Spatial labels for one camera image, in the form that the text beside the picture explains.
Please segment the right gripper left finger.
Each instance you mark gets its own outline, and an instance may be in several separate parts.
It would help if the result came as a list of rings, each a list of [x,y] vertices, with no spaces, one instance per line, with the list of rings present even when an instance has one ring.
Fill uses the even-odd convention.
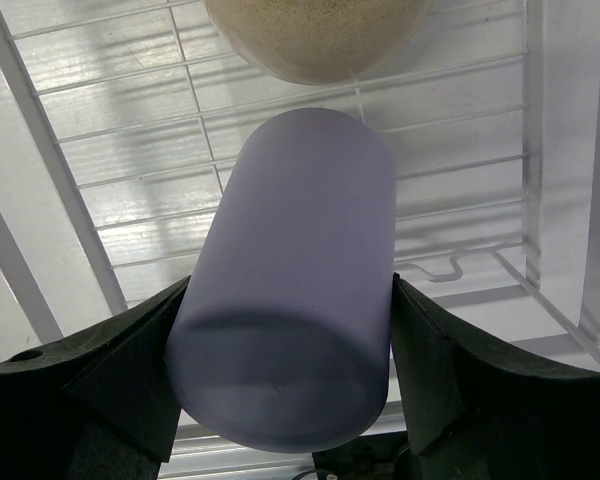
[[[187,282],[0,362],[0,479],[155,479],[181,408],[163,362]]]

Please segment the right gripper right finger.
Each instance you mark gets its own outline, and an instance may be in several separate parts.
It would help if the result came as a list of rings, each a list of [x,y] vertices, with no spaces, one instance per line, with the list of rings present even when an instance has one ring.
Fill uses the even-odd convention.
[[[600,373],[511,345],[393,281],[391,344],[425,479],[600,479]]]

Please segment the purple plastic cup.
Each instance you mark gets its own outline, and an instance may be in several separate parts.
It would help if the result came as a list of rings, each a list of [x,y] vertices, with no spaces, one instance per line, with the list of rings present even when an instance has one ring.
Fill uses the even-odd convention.
[[[165,349],[199,424],[279,453],[367,430],[389,386],[394,159],[361,121],[295,109],[246,140]]]

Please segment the white ceramic bowl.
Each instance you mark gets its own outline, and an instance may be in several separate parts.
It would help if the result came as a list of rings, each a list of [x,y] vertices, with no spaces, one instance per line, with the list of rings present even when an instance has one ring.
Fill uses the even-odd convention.
[[[254,67],[301,85],[351,82],[403,47],[429,1],[221,1],[205,3],[232,49]]]

